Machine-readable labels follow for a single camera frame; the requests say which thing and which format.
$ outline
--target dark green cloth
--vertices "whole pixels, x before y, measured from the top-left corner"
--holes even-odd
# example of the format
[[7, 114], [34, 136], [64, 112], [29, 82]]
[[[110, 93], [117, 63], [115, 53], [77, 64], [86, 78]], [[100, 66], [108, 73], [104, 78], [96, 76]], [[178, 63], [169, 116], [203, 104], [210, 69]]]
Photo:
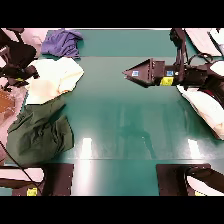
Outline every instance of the dark green cloth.
[[20, 165], [39, 164], [73, 147], [72, 130], [56, 112], [65, 102], [62, 97], [42, 105], [26, 105], [8, 129], [6, 149]]

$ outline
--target blue sticker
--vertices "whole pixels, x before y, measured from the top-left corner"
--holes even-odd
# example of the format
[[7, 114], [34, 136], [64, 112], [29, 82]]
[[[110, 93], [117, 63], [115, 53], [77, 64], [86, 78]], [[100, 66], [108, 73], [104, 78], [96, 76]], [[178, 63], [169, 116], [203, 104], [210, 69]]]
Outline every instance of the blue sticker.
[[174, 73], [173, 73], [173, 71], [166, 71], [166, 75], [167, 75], [167, 76], [173, 76]]
[[139, 71], [133, 71], [132, 76], [138, 76]]

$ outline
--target table surface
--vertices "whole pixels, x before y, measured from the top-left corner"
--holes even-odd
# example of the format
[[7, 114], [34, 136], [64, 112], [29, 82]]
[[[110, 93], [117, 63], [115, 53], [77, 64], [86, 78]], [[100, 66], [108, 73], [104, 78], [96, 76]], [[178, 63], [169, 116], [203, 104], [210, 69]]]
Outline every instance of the table surface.
[[[77, 63], [85, 73], [75, 90], [64, 94], [62, 111], [75, 147], [51, 161], [74, 163], [72, 195], [159, 195], [159, 163], [208, 162], [224, 173], [224, 142], [213, 137], [176, 87], [144, 89], [122, 74], [149, 57], [173, 64], [176, 48], [169, 31], [80, 32]], [[189, 39], [187, 49], [189, 56], [195, 54]]]

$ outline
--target blue cloth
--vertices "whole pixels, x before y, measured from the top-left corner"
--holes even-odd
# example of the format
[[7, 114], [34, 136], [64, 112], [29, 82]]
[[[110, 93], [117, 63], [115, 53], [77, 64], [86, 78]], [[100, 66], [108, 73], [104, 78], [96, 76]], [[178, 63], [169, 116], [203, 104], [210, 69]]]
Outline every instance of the blue cloth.
[[77, 30], [65, 30], [64, 28], [55, 30], [45, 38], [41, 46], [41, 53], [73, 59], [80, 58], [77, 49], [79, 40], [83, 40], [83, 37]]

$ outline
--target yellow label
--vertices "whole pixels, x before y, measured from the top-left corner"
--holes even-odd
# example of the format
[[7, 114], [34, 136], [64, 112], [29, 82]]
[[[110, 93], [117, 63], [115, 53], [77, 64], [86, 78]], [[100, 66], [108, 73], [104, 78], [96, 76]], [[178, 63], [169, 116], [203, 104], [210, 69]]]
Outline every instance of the yellow label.
[[173, 77], [163, 77], [160, 82], [161, 86], [172, 86], [172, 84], [173, 84]]
[[37, 196], [37, 188], [27, 190], [27, 196]]
[[195, 196], [205, 196], [205, 195], [202, 194], [202, 193], [199, 193], [199, 192], [195, 191]]
[[21, 78], [16, 79], [16, 81], [23, 82], [24, 80]]

